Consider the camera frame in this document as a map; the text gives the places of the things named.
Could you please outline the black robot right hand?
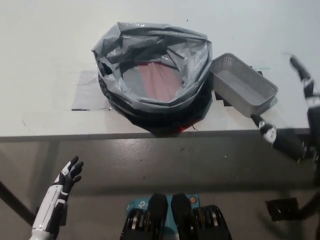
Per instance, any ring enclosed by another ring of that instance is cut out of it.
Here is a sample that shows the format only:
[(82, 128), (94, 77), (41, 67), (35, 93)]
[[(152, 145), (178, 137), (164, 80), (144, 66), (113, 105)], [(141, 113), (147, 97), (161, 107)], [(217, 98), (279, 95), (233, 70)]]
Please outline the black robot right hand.
[(300, 140), (292, 131), (279, 131), (258, 114), (252, 114), (250, 117), (264, 140), (273, 149), (297, 162), (305, 159), (312, 159), (316, 162), (320, 159), (320, 92), (315, 80), (301, 61), (295, 55), (291, 55), (289, 61), (299, 75), (308, 106), (309, 137), (307, 141)]

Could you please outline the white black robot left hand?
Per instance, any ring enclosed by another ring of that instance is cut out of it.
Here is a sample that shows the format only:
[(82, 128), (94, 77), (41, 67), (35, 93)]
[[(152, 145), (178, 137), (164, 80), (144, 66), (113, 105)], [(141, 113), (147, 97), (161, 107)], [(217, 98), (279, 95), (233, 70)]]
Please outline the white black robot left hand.
[(32, 225), (31, 240), (55, 240), (67, 211), (68, 198), (75, 183), (81, 180), (84, 163), (75, 156), (60, 171), (48, 188)]

